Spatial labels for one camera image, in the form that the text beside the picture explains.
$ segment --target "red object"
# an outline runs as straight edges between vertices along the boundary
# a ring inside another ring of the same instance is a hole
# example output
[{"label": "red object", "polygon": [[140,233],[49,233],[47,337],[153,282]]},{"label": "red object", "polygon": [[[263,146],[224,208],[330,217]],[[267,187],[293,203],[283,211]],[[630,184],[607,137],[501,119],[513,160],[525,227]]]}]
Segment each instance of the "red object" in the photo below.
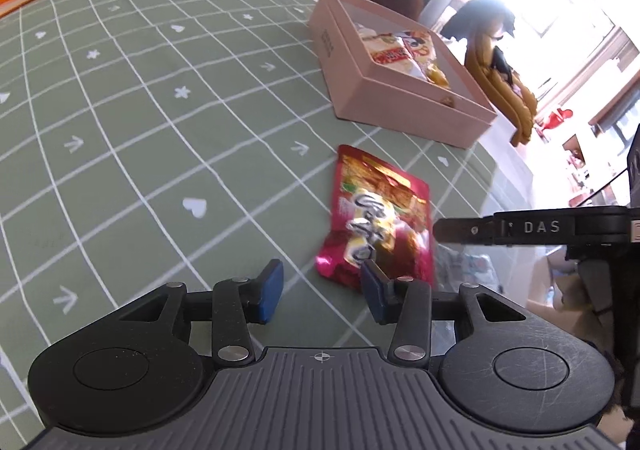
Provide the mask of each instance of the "red object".
[{"label": "red object", "polygon": [[545,117],[542,122],[541,130],[553,130],[564,123],[565,119],[569,119],[574,116],[574,111],[571,109],[563,110],[562,108],[556,108],[551,114]]},{"label": "red object", "polygon": [[433,284],[429,187],[357,148],[340,145],[331,231],[316,256],[321,276],[360,290],[360,265],[372,259],[389,278]]}]

